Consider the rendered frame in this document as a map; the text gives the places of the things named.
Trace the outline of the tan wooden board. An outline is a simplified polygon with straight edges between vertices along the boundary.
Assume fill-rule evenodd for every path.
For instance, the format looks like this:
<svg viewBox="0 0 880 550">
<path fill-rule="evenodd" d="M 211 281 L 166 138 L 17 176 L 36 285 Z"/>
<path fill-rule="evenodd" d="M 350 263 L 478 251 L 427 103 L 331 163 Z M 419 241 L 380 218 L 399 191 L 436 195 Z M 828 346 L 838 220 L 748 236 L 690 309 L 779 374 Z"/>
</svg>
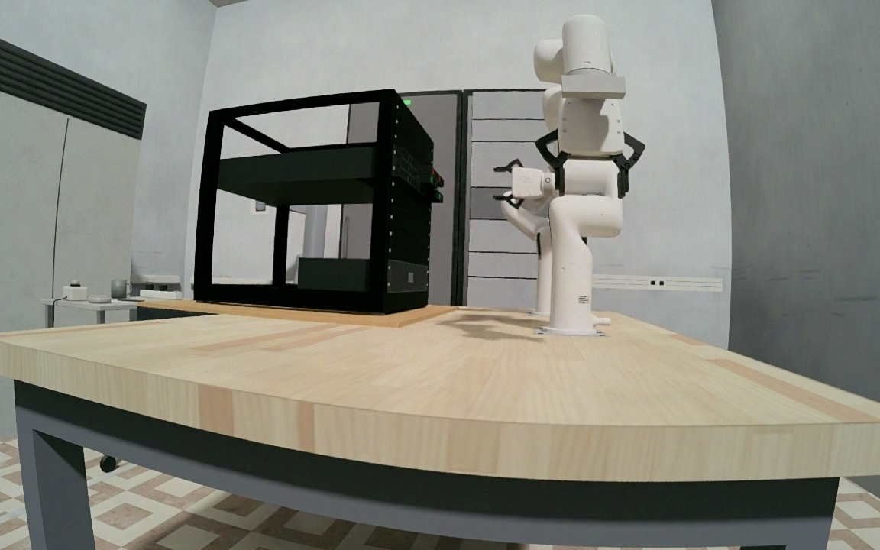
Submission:
<svg viewBox="0 0 880 550">
<path fill-rule="evenodd" d="M 384 318 L 390 320 L 388 321 L 361 311 L 311 309 L 321 314 L 317 315 L 310 311 L 306 311 L 303 309 L 291 309 L 290 307 L 262 306 L 264 307 L 264 309 L 259 309 L 259 307 L 251 306 L 251 304 L 237 304 L 226 302 L 211 303 L 197 303 L 195 300 L 174 300 L 174 302 L 137 302 L 137 306 L 153 307 L 153 309 L 200 311 L 225 315 L 241 315 L 258 318 L 276 318 L 304 322 L 322 322 L 387 328 L 401 328 L 404 326 L 409 326 L 413 323 L 420 322 L 429 318 L 434 318 L 438 315 L 444 315 L 446 313 L 450 313 L 451 311 L 460 309 L 460 306 L 426 306 L 425 309 L 420 309 L 420 307 L 416 307 L 415 309 L 391 311 L 385 313 L 385 315 L 382 315 Z M 193 306 L 191 306 L 191 304 L 193 304 Z M 223 304 L 223 306 L 218 306 L 218 304 Z M 231 309 L 228 309 L 228 307 L 224 306 L 229 306 L 231 307 Z M 237 309 L 240 309 L 241 311 Z M 271 309 L 273 311 L 269 311 L 266 309 Z"/>
</svg>

